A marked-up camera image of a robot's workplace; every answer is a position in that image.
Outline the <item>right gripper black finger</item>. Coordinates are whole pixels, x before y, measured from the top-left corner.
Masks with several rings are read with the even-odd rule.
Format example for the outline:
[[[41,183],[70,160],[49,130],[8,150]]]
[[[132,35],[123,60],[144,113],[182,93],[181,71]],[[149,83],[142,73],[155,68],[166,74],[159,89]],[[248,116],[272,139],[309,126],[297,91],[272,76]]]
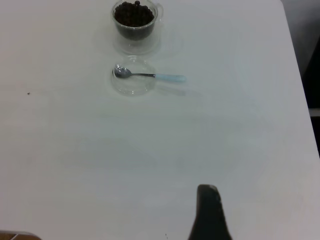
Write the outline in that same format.
[[[222,199],[216,186],[197,187],[196,214],[188,237],[190,240],[231,240]]]

